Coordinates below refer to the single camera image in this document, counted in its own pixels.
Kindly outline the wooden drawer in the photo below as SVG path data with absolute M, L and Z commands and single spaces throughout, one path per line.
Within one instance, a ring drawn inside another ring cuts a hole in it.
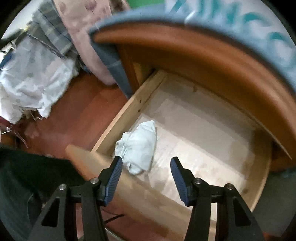
M 157 142 L 151 169 L 133 176 L 123 171 L 113 205 L 168 240 L 182 240 L 191 209 L 180 200 L 170 160 L 208 184 L 233 184 L 248 207 L 259 201 L 271 163 L 269 136 L 237 108 L 177 75 L 158 71 L 124 105 L 92 150 L 74 145 L 66 154 L 89 180 L 112 161 L 126 132 L 153 121 Z

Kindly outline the black trouser leg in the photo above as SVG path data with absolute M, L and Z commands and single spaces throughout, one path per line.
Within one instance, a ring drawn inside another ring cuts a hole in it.
M 85 180 L 70 161 L 1 147 L 1 224 L 10 240 L 27 240 L 53 192 Z

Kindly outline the wooden nightstand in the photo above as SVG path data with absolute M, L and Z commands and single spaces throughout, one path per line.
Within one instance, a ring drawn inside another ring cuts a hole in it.
M 135 65 L 161 68 L 187 78 L 263 125 L 285 151 L 273 171 L 295 166 L 295 94 L 263 60 L 234 45 L 198 36 L 202 50 L 195 56 L 133 44 L 115 44 L 132 91 L 141 85 Z

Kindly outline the white patterned bedsheet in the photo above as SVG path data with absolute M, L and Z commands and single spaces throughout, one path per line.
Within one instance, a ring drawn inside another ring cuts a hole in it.
M 77 58 L 60 58 L 38 40 L 25 37 L 1 68 L 1 117 L 17 123 L 25 110 L 47 118 L 79 73 Z

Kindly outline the blue checked cloth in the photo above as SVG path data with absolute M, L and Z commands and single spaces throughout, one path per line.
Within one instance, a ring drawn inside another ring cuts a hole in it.
M 202 48 L 198 36 L 234 45 L 266 62 L 282 78 L 284 84 L 295 91 L 295 72 L 285 72 L 267 58 L 228 36 L 213 26 L 200 21 L 185 23 L 182 15 L 166 11 L 164 4 L 156 4 L 122 12 L 111 18 L 96 22 L 89 30 L 89 37 L 99 56 L 104 61 L 117 60 L 111 48 L 115 44 L 133 44 L 195 56 Z

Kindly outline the grey plaid blanket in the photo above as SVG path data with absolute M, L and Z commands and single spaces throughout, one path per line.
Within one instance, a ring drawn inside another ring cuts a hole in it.
M 77 57 L 77 50 L 53 1 L 43 1 L 33 13 L 27 34 L 58 57 Z

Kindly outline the pink floral curtain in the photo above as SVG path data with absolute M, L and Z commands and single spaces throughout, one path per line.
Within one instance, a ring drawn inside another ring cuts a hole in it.
M 130 9 L 128 2 L 104 0 L 54 0 L 53 2 L 87 69 L 105 85 L 114 85 L 114 78 L 91 45 L 88 31 L 97 21 L 111 17 L 113 13 Z

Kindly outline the green foam mat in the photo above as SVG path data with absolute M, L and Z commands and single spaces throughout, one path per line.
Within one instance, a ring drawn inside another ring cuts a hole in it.
M 139 8 L 142 6 L 150 6 L 154 4 L 163 4 L 164 0 L 127 0 L 127 3 L 132 9 Z

